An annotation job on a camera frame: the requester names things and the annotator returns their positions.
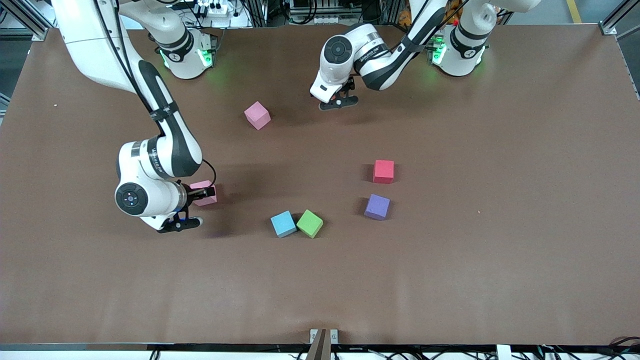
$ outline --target light blue cube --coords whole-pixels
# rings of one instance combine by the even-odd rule
[[[293,217],[289,210],[272,217],[271,223],[279,238],[296,232],[296,224],[293,223]]]

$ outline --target cube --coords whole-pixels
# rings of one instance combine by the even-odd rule
[[[390,184],[394,180],[394,162],[391,160],[376,160],[373,165],[373,182]]]
[[[306,210],[298,220],[296,226],[310,238],[315,238],[324,222],[316,214]]]
[[[209,180],[205,180],[205,181],[200,181],[199,183],[191,184],[189,185],[189,187],[192,190],[195,190],[195,189],[208,188],[209,185],[211,185],[211,182]],[[197,206],[205,206],[205,205],[214,204],[215,202],[218,202],[218,192],[216,191],[216,185],[212,187],[215,195],[206,197],[200,200],[194,200],[193,204],[196,204]]]
[[[373,193],[369,197],[369,202],[367,203],[367,209],[364,211],[364,216],[374,218],[376,220],[384,220],[387,218],[387,210],[389,210],[390,203],[391,200],[386,197]]]
[[[273,225],[273,229],[276,231],[276,235],[278,235],[279,238],[283,238],[287,235],[293,234],[297,230],[296,224],[293,223],[293,217],[291,216],[291,212],[289,212],[289,210],[272,217],[271,224]]]
[[[246,119],[249,120],[251,125],[256,128],[256,130],[262,129],[263,126],[271,121],[269,111],[267,111],[267,109],[265,109],[259,101],[256,101],[247,110],[245,110],[244,115],[246,116]]]

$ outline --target brown table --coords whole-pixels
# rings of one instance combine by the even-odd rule
[[[333,26],[232,30],[168,83],[219,204],[156,234],[118,210],[120,146],[156,127],[84,78],[57,31],[34,43],[0,132],[0,341],[604,344],[640,329],[640,105],[597,26],[499,26],[466,78],[423,55],[360,104],[308,95]],[[400,33],[381,29],[388,43]],[[254,130],[243,110],[262,102]],[[397,162],[373,184],[371,164]],[[206,167],[193,181],[210,177]],[[361,215],[371,193],[390,220]],[[311,209],[315,240],[269,218]]]

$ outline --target floor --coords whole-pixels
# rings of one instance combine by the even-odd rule
[[[509,24],[573,24],[578,22],[598,22],[604,19],[621,0],[541,0],[540,4],[528,13],[516,13]],[[54,21],[53,10],[44,1],[34,0],[43,14]],[[131,19],[125,19],[129,29],[141,28]],[[640,24],[640,6],[634,8],[617,25],[618,34]],[[0,15],[0,28],[18,28],[20,24],[6,12]],[[635,83],[640,83],[640,31],[619,39],[620,48],[627,61],[629,72]],[[30,41],[3,40],[0,37],[0,93],[11,96],[20,71],[26,59]],[[0,104],[0,124],[2,111],[6,107]]]

